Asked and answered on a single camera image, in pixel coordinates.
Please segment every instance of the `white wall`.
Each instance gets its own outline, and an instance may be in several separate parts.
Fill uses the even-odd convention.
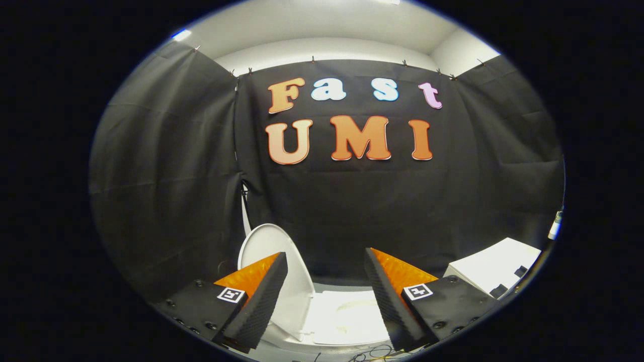
[[[479,38],[459,28],[449,35],[430,54],[443,74],[459,76],[464,72],[499,55]]]
[[[270,68],[282,64],[325,59],[362,59],[402,64],[407,61],[410,66],[436,70],[436,62],[426,54],[400,46],[375,41],[349,38],[316,37],[278,41],[275,43],[253,46],[238,52],[216,58],[219,65],[234,75]]]

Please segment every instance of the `black fabric backdrop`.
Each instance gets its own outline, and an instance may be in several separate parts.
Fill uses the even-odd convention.
[[[189,46],[152,53],[109,102],[90,194],[104,245],[151,301],[234,269],[243,241],[232,141],[235,77]]]
[[[271,84],[302,77],[293,108],[269,114]],[[314,100],[313,83],[337,78],[342,100]],[[379,101],[371,80],[393,79],[399,98]],[[418,85],[439,91],[435,110]],[[389,160],[334,161],[335,115],[362,129],[386,126]],[[266,126],[279,122],[297,148],[295,120],[311,119],[304,161],[270,159]],[[430,124],[433,158],[414,160],[408,121]],[[376,61],[288,64],[240,77],[235,140],[249,185],[252,226],[275,223],[297,244],[314,281],[366,285],[360,262],[375,247],[432,274],[509,236],[543,249],[563,192],[562,150],[538,95],[503,56],[451,80],[437,72]]]
[[[305,79],[294,107],[269,115],[271,84]],[[343,100],[311,98],[313,83],[343,81]],[[399,98],[379,101],[373,78]],[[438,89],[435,110],[418,85]],[[362,128],[384,116],[389,160],[334,161],[330,118]],[[308,157],[273,162],[265,127],[311,119]],[[430,124],[433,158],[414,160],[411,119]],[[99,233],[128,282],[157,301],[195,278],[235,269],[249,222],[275,223],[295,241],[316,282],[367,285],[361,263],[375,247],[442,276],[447,264],[510,236],[542,248],[562,202],[553,120],[503,57],[451,80],[375,61],[288,64],[232,77],[170,42],[146,59],[109,103],[95,136],[90,195]]]

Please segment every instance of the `toilet seat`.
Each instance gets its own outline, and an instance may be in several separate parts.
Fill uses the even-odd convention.
[[[389,341],[374,292],[316,292],[298,248],[282,228],[257,226],[241,246],[238,269],[276,252],[287,255],[289,271],[262,336],[265,341],[285,349],[336,353],[343,352],[340,346],[354,350]]]

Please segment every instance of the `floor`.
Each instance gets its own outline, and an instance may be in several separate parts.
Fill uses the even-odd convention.
[[[355,292],[355,291],[370,291],[371,287],[344,287],[337,285],[325,285],[319,283],[313,283],[316,292],[323,291],[337,291],[337,292]],[[384,361],[383,356],[391,355],[393,349],[390,345],[382,345],[375,348],[370,348],[368,350],[358,350],[350,354],[317,354],[317,353],[305,353],[305,352],[296,352],[290,350],[283,350],[272,343],[266,342],[264,340],[260,341],[260,344],[255,349],[251,349],[248,354],[242,354],[241,352],[232,350],[231,351],[241,354],[242,356],[254,359],[259,362],[349,362],[349,361]],[[406,356],[409,356],[407,353],[397,354],[394,356],[387,357],[386,360],[396,360],[399,359],[403,361]]]

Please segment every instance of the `white object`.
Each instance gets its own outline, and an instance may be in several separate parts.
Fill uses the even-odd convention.
[[[370,348],[389,340],[373,290],[316,293],[298,248],[277,225],[263,224],[248,234],[238,269],[276,252],[286,253],[289,271],[262,339],[284,349],[324,353]]]
[[[517,269],[530,269],[540,253],[541,250],[530,245],[505,238],[476,254],[451,262],[444,276],[456,275],[489,296],[502,284],[507,291],[497,298],[501,299],[521,280],[523,275],[517,276]]]

